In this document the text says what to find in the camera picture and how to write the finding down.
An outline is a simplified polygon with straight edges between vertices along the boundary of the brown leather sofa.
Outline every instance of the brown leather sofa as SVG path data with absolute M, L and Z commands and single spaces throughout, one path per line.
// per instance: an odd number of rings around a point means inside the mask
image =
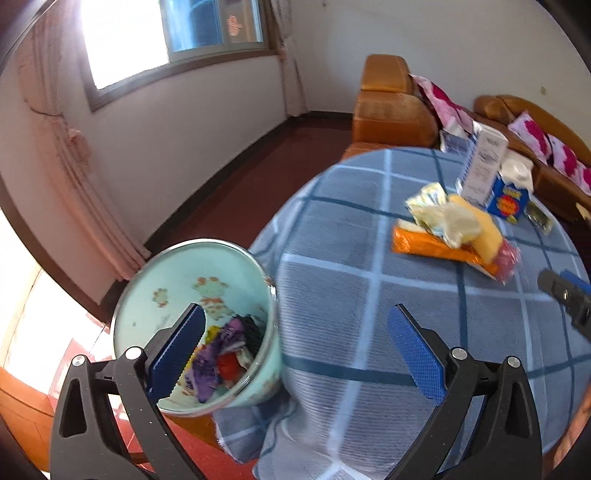
M 433 146 L 437 121 L 416 93 L 402 57 L 370 55 L 353 114 L 353 143 L 343 159 L 388 147 Z
M 591 210 L 591 198 L 556 169 L 540 162 L 531 149 L 506 127 L 526 110 L 546 134 L 562 140 L 573 149 L 579 161 L 591 167 L 591 150 L 583 140 L 556 117 L 532 102 L 511 95 L 481 96 L 474 102 L 473 117 L 503 132 L 509 138 L 510 149 L 534 162 L 535 195 L 553 213 L 567 221 L 574 221 L 580 217 L 576 203 Z

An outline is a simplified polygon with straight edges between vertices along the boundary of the window pane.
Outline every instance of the window pane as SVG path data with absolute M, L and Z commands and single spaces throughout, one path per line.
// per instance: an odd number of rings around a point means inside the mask
M 261 17 L 256 0 L 223 0 L 226 28 L 232 43 L 262 42 Z
M 217 0 L 163 0 L 171 51 L 223 45 Z
M 82 28 L 98 89 L 168 63 L 158 0 L 83 0 Z

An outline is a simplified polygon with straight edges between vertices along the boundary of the pink and white cushion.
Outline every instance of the pink and white cushion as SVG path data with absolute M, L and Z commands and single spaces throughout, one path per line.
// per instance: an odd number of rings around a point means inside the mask
M 538 160 L 546 165 L 548 164 L 548 159 L 552 155 L 550 142 L 548 142 L 544 131 L 535 123 L 535 120 L 527 111 L 523 112 L 507 127 L 533 150 Z
M 562 140 L 548 135 L 554 156 L 554 168 L 591 196 L 591 168 L 578 161 L 573 149 Z
M 461 127 L 467 133 L 472 133 L 472 118 L 470 118 L 470 116 L 460 105 L 452 102 L 446 93 L 437 85 L 435 85 L 431 80 L 418 75 L 412 75 L 412 77 L 415 82 L 417 82 L 417 85 L 423 92 L 423 95 L 427 97 L 427 99 L 431 102 L 431 105 L 433 105 L 433 108 L 435 109 L 439 120 L 441 120 L 441 124 L 443 125 L 443 129 L 445 131 L 460 136 L 458 135 L 457 128 Z

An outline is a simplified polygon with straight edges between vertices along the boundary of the round table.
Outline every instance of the round table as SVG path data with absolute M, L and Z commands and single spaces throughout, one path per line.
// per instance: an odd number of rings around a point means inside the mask
M 388 336 L 397 303 L 474 358 L 519 357 L 545 450 L 564 433 L 591 374 L 591 345 L 537 287 L 545 268 L 587 279 L 560 224 L 542 236 L 526 219 L 498 219 L 522 256 L 506 285 L 466 264 L 391 251 L 394 223 L 408 219 L 404 201 L 433 181 L 452 192 L 462 164 L 421 148 L 354 157 L 305 185 L 252 245 L 277 283 L 290 395 L 214 417 L 227 452 L 260 455 L 259 478 L 381 479 L 395 466 L 434 408 Z M 472 402 L 447 466 L 469 440 L 480 403 Z

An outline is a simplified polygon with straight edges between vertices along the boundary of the white carton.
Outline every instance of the white carton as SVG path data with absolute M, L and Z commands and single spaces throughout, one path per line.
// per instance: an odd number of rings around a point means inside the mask
M 475 205 L 485 204 L 508 145 L 507 137 L 501 132 L 474 122 L 474 133 L 468 138 L 466 164 L 456 182 L 460 197 Z

